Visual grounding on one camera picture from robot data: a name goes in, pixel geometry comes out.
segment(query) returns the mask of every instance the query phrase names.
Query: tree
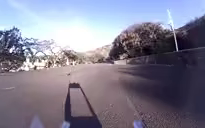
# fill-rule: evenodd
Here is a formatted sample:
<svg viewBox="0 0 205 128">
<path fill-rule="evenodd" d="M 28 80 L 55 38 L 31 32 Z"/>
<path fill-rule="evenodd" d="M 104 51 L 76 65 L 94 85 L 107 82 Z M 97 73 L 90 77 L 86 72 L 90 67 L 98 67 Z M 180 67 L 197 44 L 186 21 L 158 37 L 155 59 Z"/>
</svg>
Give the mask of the tree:
<svg viewBox="0 0 205 128">
<path fill-rule="evenodd" d="M 19 68 L 25 61 L 25 50 L 18 28 L 0 30 L 0 70 Z"/>
<path fill-rule="evenodd" d="M 115 38 L 109 56 L 125 59 L 172 51 L 172 44 L 166 42 L 168 35 L 171 35 L 171 31 L 164 29 L 160 23 L 132 25 Z"/>
</svg>

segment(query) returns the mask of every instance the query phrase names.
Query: lamp post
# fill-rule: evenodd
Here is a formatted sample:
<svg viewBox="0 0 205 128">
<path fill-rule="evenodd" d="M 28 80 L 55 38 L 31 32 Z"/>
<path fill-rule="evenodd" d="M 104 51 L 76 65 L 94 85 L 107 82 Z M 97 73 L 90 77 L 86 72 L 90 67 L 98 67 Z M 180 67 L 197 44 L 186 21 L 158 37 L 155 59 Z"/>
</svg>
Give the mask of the lamp post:
<svg viewBox="0 0 205 128">
<path fill-rule="evenodd" d="M 169 18 L 169 25 L 171 27 L 171 30 L 174 34 L 174 42 L 175 42 L 175 47 L 176 47 L 176 51 L 178 52 L 178 44 L 177 44 L 177 37 L 176 37 L 176 34 L 175 34 L 175 30 L 174 30 L 174 22 L 172 20 L 172 17 L 171 17 L 171 13 L 170 11 L 167 9 L 167 13 L 168 13 L 168 18 Z"/>
</svg>

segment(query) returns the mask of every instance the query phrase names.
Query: pole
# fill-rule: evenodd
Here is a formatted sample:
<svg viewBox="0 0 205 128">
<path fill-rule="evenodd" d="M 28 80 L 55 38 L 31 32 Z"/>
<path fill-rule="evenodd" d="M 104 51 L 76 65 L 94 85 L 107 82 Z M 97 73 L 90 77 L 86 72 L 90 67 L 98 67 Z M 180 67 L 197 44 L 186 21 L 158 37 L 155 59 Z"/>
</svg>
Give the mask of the pole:
<svg viewBox="0 0 205 128">
<path fill-rule="evenodd" d="M 173 34 L 174 34 L 174 42 L 175 42 L 176 51 L 178 52 L 177 37 L 175 34 L 175 30 L 174 30 L 174 22 L 172 20 L 171 13 L 168 9 L 167 9 L 167 13 L 168 13 L 168 17 L 169 17 L 169 25 L 171 27 L 171 30 L 173 31 Z"/>
</svg>

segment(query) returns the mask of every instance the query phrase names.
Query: road marking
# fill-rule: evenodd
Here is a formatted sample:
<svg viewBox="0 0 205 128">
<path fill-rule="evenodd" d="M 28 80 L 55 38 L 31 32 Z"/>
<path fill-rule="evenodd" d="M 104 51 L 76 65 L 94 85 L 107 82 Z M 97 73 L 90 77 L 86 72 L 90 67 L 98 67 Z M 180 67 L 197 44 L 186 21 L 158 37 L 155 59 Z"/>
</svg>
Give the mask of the road marking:
<svg viewBox="0 0 205 128">
<path fill-rule="evenodd" d="M 12 90 L 12 89 L 15 89 L 15 87 L 0 88 L 0 90 Z"/>
</svg>

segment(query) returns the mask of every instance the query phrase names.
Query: guardrail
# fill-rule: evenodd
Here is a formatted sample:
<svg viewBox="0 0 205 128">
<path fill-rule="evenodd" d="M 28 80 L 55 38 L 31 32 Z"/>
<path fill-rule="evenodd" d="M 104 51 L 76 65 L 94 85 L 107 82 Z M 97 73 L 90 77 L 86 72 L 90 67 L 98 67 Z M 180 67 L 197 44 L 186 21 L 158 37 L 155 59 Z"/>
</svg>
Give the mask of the guardrail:
<svg viewBox="0 0 205 128">
<path fill-rule="evenodd" d="M 205 47 L 118 60 L 115 64 L 158 64 L 205 67 Z"/>
</svg>

